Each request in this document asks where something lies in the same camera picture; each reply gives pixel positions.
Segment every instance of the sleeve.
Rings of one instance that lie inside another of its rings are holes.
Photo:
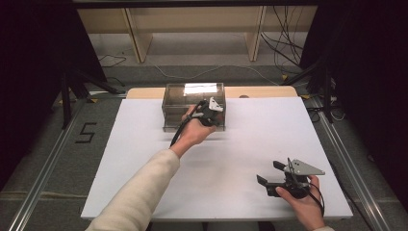
[[[156,153],[114,196],[87,230],[145,230],[180,160],[168,150]]]
[[[313,231],[334,231],[334,229],[330,228],[329,226],[324,226],[319,229],[315,229]]]

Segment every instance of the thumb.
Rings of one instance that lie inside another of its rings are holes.
[[[290,192],[285,190],[282,187],[276,187],[276,192],[284,199],[286,200],[289,204],[292,205],[293,201],[296,201],[296,199],[291,195]]]

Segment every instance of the human hand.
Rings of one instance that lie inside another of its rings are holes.
[[[182,120],[184,120],[193,109],[194,106],[190,106],[186,114],[183,115]],[[186,124],[180,134],[180,138],[170,147],[170,149],[173,150],[177,156],[179,156],[179,158],[181,158],[187,150],[196,144],[202,143],[210,134],[215,132],[215,130],[215,126],[204,126],[201,124],[198,118],[193,118]]]
[[[319,179],[317,176],[311,175],[308,176],[308,178],[310,179],[311,184],[319,188]],[[310,193],[320,200],[320,193],[317,188],[312,186]],[[297,219],[307,230],[315,230],[325,226],[320,206],[310,195],[301,199],[296,199],[281,187],[277,187],[276,192],[292,206]]]

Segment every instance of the clear container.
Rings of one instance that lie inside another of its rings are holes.
[[[163,115],[165,132],[176,132],[181,123],[181,117],[187,112],[190,105],[196,105],[201,100],[210,100],[213,97],[223,108],[218,115],[219,126],[217,131],[225,131],[225,91],[222,83],[187,83],[167,84],[163,99]]]

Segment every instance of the white tabletop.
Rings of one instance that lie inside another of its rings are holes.
[[[282,198],[269,197],[259,174],[283,182],[273,161],[298,159],[322,169],[327,218],[352,213],[298,97],[227,98],[226,130],[215,132],[181,160],[152,221],[277,220],[294,218]],[[162,99],[124,99],[81,215],[95,218],[158,150],[168,148]]]

